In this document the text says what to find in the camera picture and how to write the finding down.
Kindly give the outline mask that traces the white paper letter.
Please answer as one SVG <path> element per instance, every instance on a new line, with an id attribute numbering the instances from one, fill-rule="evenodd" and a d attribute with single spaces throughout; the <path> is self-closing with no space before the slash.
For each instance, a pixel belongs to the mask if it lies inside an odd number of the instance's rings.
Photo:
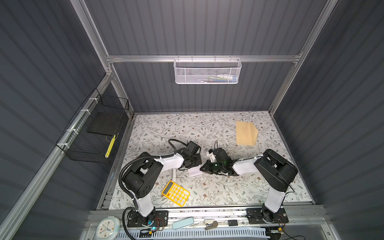
<path id="1" fill-rule="evenodd" d="M 189 176 L 194 177 L 194 176 L 202 174 L 203 172 L 200 170 L 200 168 L 201 168 L 201 166 L 196 166 L 196 167 L 188 169 Z"/>

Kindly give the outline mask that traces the manila paper envelope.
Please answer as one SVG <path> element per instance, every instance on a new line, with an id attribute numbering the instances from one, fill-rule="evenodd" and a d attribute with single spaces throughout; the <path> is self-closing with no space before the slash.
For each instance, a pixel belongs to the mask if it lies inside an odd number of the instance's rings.
<path id="1" fill-rule="evenodd" d="M 254 146 L 257 142 L 258 129 L 251 122 L 236 122 L 237 145 Z"/>

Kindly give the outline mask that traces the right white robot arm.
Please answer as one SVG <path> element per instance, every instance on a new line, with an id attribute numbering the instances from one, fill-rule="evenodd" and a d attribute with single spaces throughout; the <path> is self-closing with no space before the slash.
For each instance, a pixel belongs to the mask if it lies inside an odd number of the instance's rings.
<path id="1" fill-rule="evenodd" d="M 264 212 L 270 215 L 276 214 L 282 208 L 287 190 L 298 174 L 295 165 L 271 149 L 256 157 L 238 160 L 232 160 L 222 148 L 209 150 L 208 156 L 210 159 L 200 167 L 203 173 L 227 177 L 261 174 L 270 185 L 263 203 Z"/>

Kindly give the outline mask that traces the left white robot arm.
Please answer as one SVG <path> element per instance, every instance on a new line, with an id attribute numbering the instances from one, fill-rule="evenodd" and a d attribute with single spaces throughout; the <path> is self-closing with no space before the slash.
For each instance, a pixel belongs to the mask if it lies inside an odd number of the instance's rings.
<path id="1" fill-rule="evenodd" d="M 183 143 L 169 139 L 173 152 L 168 155 L 141 153 L 128 162 L 119 173 L 119 186 L 134 202 L 136 211 L 143 218 L 155 213 L 150 192 L 160 173 L 168 170 L 189 170 L 201 164 L 201 147 L 189 141 Z"/>

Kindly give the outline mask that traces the white glue stick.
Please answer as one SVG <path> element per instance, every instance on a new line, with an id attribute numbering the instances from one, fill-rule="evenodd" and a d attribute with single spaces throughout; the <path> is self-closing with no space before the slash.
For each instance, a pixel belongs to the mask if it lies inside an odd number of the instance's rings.
<path id="1" fill-rule="evenodd" d="M 172 181 L 177 181 L 177 169 L 172 169 Z"/>

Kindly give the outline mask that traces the yellow calculator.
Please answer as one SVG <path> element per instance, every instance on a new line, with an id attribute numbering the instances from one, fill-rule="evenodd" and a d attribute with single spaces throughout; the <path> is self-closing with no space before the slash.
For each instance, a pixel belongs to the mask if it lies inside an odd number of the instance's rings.
<path id="1" fill-rule="evenodd" d="M 177 183 L 169 181 L 163 189 L 162 195 L 179 207 L 183 207 L 190 196 L 190 192 Z"/>

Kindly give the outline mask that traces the small metal latch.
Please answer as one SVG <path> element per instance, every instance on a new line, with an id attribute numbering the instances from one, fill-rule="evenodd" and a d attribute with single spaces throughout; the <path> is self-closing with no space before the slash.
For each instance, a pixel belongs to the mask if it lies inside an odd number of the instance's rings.
<path id="1" fill-rule="evenodd" d="M 219 223 L 216 220 L 204 220 L 204 224 L 206 225 L 205 230 L 213 230 L 218 227 Z"/>

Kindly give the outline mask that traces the light blue eraser case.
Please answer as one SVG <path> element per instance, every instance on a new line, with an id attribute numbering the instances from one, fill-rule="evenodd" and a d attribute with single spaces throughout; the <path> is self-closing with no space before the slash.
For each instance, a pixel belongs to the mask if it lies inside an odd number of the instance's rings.
<path id="1" fill-rule="evenodd" d="M 192 226 L 193 224 L 194 224 L 194 218 L 185 218 L 185 219 L 173 222 L 172 229 L 178 230 L 178 229 Z"/>

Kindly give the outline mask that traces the small black square block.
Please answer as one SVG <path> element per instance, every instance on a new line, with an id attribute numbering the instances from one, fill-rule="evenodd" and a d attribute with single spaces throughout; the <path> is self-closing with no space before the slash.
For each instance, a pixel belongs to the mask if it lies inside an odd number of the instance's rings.
<path id="1" fill-rule="evenodd" d="M 228 225 L 229 225 L 229 227 L 238 226 L 238 221 L 237 220 L 228 220 Z"/>

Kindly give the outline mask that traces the pens in white basket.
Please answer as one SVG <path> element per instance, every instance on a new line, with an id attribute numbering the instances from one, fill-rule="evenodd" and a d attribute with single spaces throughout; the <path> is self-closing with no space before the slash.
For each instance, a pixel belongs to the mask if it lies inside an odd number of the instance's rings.
<path id="1" fill-rule="evenodd" d="M 198 80 L 200 83 L 207 84 L 237 84 L 238 76 L 236 75 L 216 75 L 216 76 L 205 76 Z"/>

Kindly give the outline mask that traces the white analog clock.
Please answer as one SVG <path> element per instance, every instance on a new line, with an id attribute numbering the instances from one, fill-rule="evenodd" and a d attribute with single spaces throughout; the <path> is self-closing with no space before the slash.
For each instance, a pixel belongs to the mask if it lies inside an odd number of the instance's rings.
<path id="1" fill-rule="evenodd" d="M 115 240 L 120 232 L 121 221 L 117 217 L 103 219 L 95 233 L 95 240 Z"/>

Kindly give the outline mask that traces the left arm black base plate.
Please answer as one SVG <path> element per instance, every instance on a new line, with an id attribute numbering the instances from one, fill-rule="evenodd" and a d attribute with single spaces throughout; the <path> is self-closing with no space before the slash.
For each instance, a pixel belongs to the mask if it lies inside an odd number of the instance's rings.
<path id="1" fill-rule="evenodd" d="M 139 227 L 166 227 L 168 225 L 169 211 L 153 210 L 147 217 L 143 217 L 137 211 L 128 213 L 129 228 Z"/>

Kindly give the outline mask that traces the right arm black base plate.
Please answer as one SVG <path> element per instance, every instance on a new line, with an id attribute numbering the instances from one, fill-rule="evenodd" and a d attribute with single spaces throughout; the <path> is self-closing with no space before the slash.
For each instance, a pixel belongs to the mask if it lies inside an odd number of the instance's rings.
<path id="1" fill-rule="evenodd" d="M 276 213 L 264 207 L 248 208 L 246 217 L 250 224 L 287 224 L 289 222 L 284 208 L 279 208 Z"/>

